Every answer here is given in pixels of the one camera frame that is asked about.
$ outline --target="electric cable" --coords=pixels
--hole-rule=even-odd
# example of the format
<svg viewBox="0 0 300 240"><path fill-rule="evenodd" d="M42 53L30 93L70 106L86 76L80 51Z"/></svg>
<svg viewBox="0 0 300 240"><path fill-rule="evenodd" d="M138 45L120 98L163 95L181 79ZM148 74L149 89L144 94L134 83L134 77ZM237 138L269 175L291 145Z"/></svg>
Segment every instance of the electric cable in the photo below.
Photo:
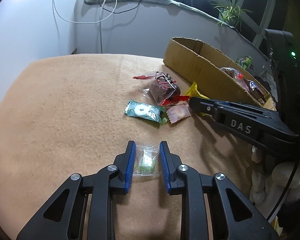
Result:
<svg viewBox="0 0 300 240"><path fill-rule="evenodd" d="M137 5L137 6L135 6L134 8L132 8L132 9L129 9L129 10L126 10L126 11L122 11L122 12L113 12L113 13L114 13L114 14L119 14L119 13L124 13L124 12L131 11L131 10L133 10L133 9L137 8L137 7L140 5L141 1L142 1L142 0L140 0L140 1L138 2L138 5Z"/></svg>
<svg viewBox="0 0 300 240"><path fill-rule="evenodd" d="M102 19L102 15L103 15L103 10L101 9L101 13L100 13L100 18L99 18L99 20ZM101 33L101 21L99 21L99 32L100 32L100 50L101 50L101 54L103 54L103 49L102 49L102 33Z"/></svg>
<svg viewBox="0 0 300 240"><path fill-rule="evenodd" d="M293 169L292 169L292 172L291 172L291 174L290 174L290 177L289 177L289 179L288 179L288 182L287 182L286 186L284 187L284 189L283 189L283 191L282 191L282 193L281 193L281 195L280 195L280 197L279 197L277 203L275 204L274 208L272 209L272 211L270 212L270 214L269 214L268 217L267 217L267 220L268 220L268 221L269 221L269 219L272 217L272 215L274 214L274 212L276 211L276 209L278 208L278 206L280 205L280 203L281 203L281 201L282 201L284 195L286 194L288 188L290 187L290 184L291 184L291 182L292 182L292 179L293 179L293 177L294 177L294 174L296 174L298 165L299 165L299 162L296 162L296 163L294 164Z"/></svg>
<svg viewBox="0 0 300 240"><path fill-rule="evenodd" d="M55 11L56 11L56 13L58 14L58 16L61 18L61 19L63 19L64 21L66 21L66 22L69 22L69 23L92 23L92 24L94 24L94 23L99 23L99 22L102 22L102 21L104 21L105 19L108 19L113 13L114 13L114 10L115 10L115 8L117 7L117 1L118 0L115 0L115 5L114 5L114 8L113 8L113 11L111 12L111 11L108 11L108 12L110 12L110 14L106 17L106 18L104 18L104 19L102 19L102 20L99 20L99 21L97 21L97 22L73 22L73 21L68 21L68 20L66 20L66 19L64 19L63 17L61 17L61 15L58 13L58 11L57 11L57 8L56 8L56 5L55 5L55 1L54 0L52 0L52 7L55 9ZM103 3L102 3L102 6L101 6L101 10L103 9L103 6L105 5L105 3L106 3L106 0L103 0Z"/></svg>

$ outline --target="pink candy wrapper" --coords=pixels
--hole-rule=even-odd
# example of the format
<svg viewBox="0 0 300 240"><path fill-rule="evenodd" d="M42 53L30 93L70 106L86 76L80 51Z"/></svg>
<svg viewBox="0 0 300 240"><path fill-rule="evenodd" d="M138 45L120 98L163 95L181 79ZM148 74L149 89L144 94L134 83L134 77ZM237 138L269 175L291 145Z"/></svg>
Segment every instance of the pink candy wrapper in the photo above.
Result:
<svg viewBox="0 0 300 240"><path fill-rule="evenodd" d="M188 104L172 106L167 110L167 115L170 122L175 123L181 119L191 116L190 106Z"/></svg>

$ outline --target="yellow candy wrapper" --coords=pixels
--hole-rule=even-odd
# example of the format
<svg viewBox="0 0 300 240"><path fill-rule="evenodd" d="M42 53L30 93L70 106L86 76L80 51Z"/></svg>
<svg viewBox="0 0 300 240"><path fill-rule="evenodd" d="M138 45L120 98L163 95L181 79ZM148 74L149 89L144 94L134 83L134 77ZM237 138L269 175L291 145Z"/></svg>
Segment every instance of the yellow candy wrapper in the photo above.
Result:
<svg viewBox="0 0 300 240"><path fill-rule="evenodd" d="M199 91L198 91L198 85L196 82L193 82L191 87L188 89L188 91L185 93L185 96L190 96L191 98L192 97L201 97L201 98L206 98L206 99L209 99L207 98L206 96L204 96L203 94L201 94Z"/></svg>

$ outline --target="clear plastic candy wrapper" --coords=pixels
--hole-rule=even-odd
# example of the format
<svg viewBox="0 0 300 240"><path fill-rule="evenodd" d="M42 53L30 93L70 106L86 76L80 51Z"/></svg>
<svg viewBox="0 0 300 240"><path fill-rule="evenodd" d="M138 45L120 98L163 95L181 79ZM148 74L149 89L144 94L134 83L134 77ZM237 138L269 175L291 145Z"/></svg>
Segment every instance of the clear plastic candy wrapper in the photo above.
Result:
<svg viewBox="0 0 300 240"><path fill-rule="evenodd" d="M238 79L242 79L243 78L243 74L240 73L239 71L237 71L234 68L231 67L222 67L220 68L221 71L223 71L224 73L226 73L228 76L232 77L232 78L238 78Z"/></svg>
<svg viewBox="0 0 300 240"><path fill-rule="evenodd" d="M149 91L159 106L172 106L182 101L187 101L189 96L181 96L177 82L165 72L149 72L134 79L149 80Z"/></svg>
<svg viewBox="0 0 300 240"><path fill-rule="evenodd" d="M158 176L157 165L159 149L153 145L136 145L136 161L134 163L133 176Z"/></svg>

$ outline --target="white cable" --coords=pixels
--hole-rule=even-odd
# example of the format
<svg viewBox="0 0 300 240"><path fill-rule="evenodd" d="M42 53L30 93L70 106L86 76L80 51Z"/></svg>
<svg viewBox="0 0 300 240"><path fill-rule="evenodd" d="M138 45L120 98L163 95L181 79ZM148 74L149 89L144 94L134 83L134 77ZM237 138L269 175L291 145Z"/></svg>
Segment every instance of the white cable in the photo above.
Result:
<svg viewBox="0 0 300 240"><path fill-rule="evenodd" d="M69 22L69 23L99 23L99 22L102 22L102 21L104 21L105 19L109 18L109 17L113 14L115 8L117 7L117 1L118 1L118 0L115 0L115 5L114 5L114 8L113 8L113 11L112 11L106 18L104 18L104 19L102 19L102 20L99 20L99 21L97 21L97 22L73 22L73 21L68 21L68 20L62 18L61 15L58 13L54 0L52 0L52 6L53 6L53 8L55 9L55 11L56 11L56 13L58 14L58 16L59 16L61 19L63 19L64 21L66 21L66 22ZM103 0L102 6L101 6L101 12L103 11L103 6L105 5L105 2L106 2L106 0Z"/></svg>

